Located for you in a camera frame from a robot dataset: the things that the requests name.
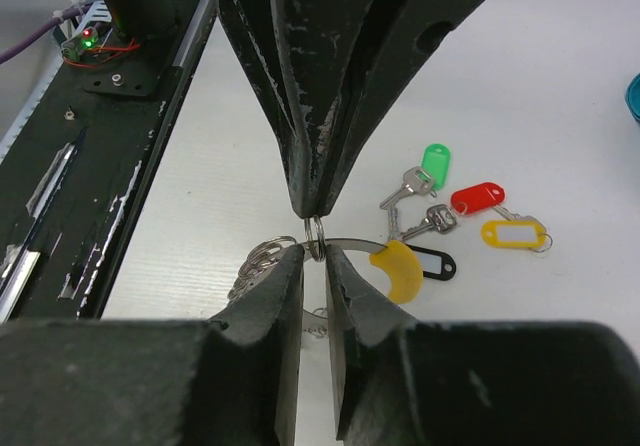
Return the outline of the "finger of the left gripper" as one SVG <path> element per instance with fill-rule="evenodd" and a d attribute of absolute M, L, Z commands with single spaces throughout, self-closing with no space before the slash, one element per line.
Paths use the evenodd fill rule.
<path fill-rule="evenodd" d="M 376 0 L 343 82 L 316 214 L 333 209 L 365 143 L 445 37 L 486 0 Z"/>
<path fill-rule="evenodd" d="M 370 0 L 217 0 L 275 135 L 293 211 L 331 213 L 370 136 L 356 48 Z"/>

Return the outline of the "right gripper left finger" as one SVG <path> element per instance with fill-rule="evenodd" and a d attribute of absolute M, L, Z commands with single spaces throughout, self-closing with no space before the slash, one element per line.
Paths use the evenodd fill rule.
<path fill-rule="evenodd" d="M 289 247 L 263 284 L 208 322 L 189 399 L 192 445 L 292 445 L 304 250 Z"/>

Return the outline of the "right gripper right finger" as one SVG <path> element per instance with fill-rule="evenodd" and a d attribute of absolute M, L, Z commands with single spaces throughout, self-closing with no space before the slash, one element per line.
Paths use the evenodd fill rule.
<path fill-rule="evenodd" d="M 476 401 L 469 329 L 420 322 L 343 249 L 326 256 L 336 436 L 346 445 L 470 445 Z"/>

